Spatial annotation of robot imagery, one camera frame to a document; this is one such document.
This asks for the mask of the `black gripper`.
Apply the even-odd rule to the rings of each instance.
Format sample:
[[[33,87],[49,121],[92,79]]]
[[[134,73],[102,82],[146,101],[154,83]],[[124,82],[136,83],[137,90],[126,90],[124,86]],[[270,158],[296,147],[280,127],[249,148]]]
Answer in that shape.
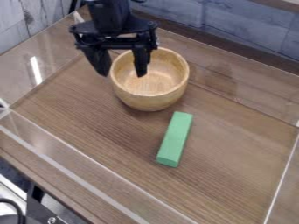
[[[108,50],[132,50],[136,76],[142,77],[146,74],[150,52],[157,49],[156,28],[154,21],[129,15],[120,31],[102,32],[89,20],[73,24],[69,33],[74,37],[74,46],[81,49],[101,76],[108,76],[112,66]]]

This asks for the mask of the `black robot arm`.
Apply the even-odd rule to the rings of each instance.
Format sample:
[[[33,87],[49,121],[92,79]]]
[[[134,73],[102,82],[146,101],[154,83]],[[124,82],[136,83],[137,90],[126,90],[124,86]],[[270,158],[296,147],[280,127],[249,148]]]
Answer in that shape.
[[[109,50],[129,50],[137,77],[146,74],[152,51],[157,49],[157,23],[137,17],[128,0],[85,0],[90,20],[73,24],[69,33],[97,73],[108,76]]]

